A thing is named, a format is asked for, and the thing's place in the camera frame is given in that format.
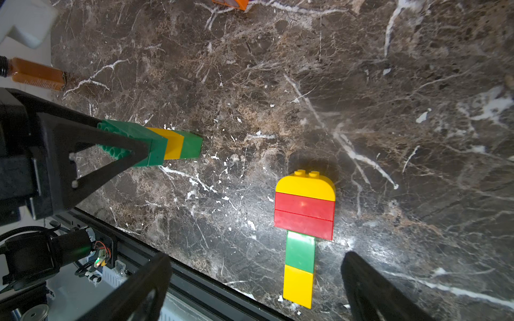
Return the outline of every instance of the wire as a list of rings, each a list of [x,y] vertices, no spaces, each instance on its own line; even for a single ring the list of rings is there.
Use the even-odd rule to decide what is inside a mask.
[[[31,231],[47,232],[47,233],[50,233],[51,236],[57,237],[57,234],[54,232],[55,231],[54,229],[55,228],[47,229],[47,228],[44,228],[42,226],[24,226],[22,228],[17,228],[17,229],[5,232],[4,234],[0,235],[0,242],[2,242],[6,238],[11,237],[13,235],[16,235],[16,234],[19,234],[19,233],[23,233],[23,232],[31,232]]]
[[[79,267],[75,271],[75,275],[78,277],[83,277],[84,275],[86,275],[87,269],[93,266],[93,263],[95,263],[95,261],[88,262],[88,263],[84,264],[83,266]]]
[[[105,244],[102,242],[102,241],[96,241],[95,242],[95,245],[93,246],[93,248],[96,250],[97,249],[97,244],[100,243],[103,245],[102,248],[98,248],[98,250],[105,250],[107,252],[107,255],[109,256],[109,258],[111,258],[113,256],[112,252],[111,252],[111,249],[108,248],[107,246],[105,246]]]
[[[61,224],[59,222],[57,222],[57,223],[58,223],[57,226],[54,226],[54,225],[50,224],[51,226],[53,226],[53,229],[49,229],[48,231],[49,232],[54,232],[54,231],[60,230],[61,229]]]
[[[63,231],[63,232],[66,232],[66,233],[69,233],[71,232],[71,230],[65,228],[64,226],[62,226],[59,222],[57,221],[50,221],[50,225],[53,226],[54,228],[59,228],[59,230]]]

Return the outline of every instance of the stacked lego bricks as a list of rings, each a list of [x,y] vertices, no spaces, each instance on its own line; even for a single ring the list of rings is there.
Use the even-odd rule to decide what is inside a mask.
[[[148,145],[148,156],[134,167],[162,165],[166,159],[198,158],[203,142],[201,137],[187,131],[143,127],[131,122],[104,119],[97,127]],[[115,159],[130,154],[129,150],[122,148],[100,147]]]
[[[332,240],[336,193],[332,181],[304,170],[282,178],[275,195],[276,227],[288,230],[284,298],[312,306],[316,238]]]

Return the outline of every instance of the bottle cap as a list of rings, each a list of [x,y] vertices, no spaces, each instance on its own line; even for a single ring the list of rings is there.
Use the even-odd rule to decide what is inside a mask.
[[[9,59],[0,56],[0,77],[7,77],[9,75]]]

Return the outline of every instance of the black bracket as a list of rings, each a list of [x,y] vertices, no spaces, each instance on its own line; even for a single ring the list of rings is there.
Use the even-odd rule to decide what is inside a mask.
[[[434,321],[355,252],[341,265],[346,296],[355,321]]]
[[[148,156],[148,146],[141,141],[109,133],[68,119],[38,113],[46,150],[46,166],[54,213],[72,209],[111,178]],[[81,178],[70,153],[80,151],[82,144],[101,144],[131,151]]]
[[[132,277],[112,292],[79,321],[157,321],[172,275],[168,256],[157,253]]]

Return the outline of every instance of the dark brown marble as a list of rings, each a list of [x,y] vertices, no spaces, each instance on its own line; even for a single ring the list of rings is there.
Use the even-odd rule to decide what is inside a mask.
[[[513,1],[54,2],[56,101],[205,139],[81,208],[294,319],[351,319],[350,249],[437,319],[514,319]],[[312,310],[278,301],[274,187],[299,168],[337,187]]]

